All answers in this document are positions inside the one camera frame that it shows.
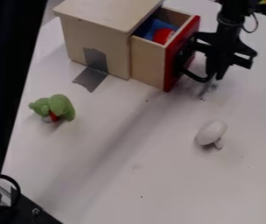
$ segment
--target white table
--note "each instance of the white table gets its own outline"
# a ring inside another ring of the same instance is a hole
[[[216,3],[165,4],[201,15],[202,31],[216,28]],[[265,224],[266,17],[258,18],[259,30],[242,34],[260,53],[253,68],[231,67],[203,96],[188,79],[166,94],[113,76],[91,94],[72,83],[85,67],[67,58],[60,21],[44,25],[3,172],[66,224]],[[76,107],[73,122],[44,123],[28,109],[57,93]],[[223,150],[193,141],[211,118],[228,124]]]

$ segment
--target duct tape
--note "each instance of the duct tape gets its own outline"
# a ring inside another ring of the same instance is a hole
[[[107,75],[107,73],[100,70],[87,67],[76,79],[73,80],[73,83],[82,85],[88,92],[93,93],[105,80]]]
[[[82,85],[88,92],[93,93],[108,75],[106,54],[96,49],[83,48],[86,65],[73,83]]]

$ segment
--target red toy part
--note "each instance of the red toy part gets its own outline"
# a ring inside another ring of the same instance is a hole
[[[175,31],[171,28],[159,29],[155,32],[153,41],[161,45],[164,45],[167,42],[167,40],[169,40],[172,37],[173,34],[175,34]]]
[[[56,116],[52,111],[50,111],[50,117],[51,117],[51,120],[53,121],[53,122],[56,122],[56,121],[58,121],[60,118],[58,117],[58,116]]]

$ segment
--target white mushroom toy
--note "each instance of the white mushroom toy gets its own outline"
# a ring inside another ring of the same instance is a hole
[[[196,136],[196,141],[200,145],[214,144],[221,150],[224,147],[224,141],[221,138],[226,133],[228,126],[220,120],[212,120],[204,124]]]

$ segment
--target green toy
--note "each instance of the green toy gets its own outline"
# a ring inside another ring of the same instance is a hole
[[[50,98],[41,98],[31,102],[29,108],[33,109],[46,122],[55,122],[60,118],[70,122],[76,116],[73,104],[63,94],[55,94]]]

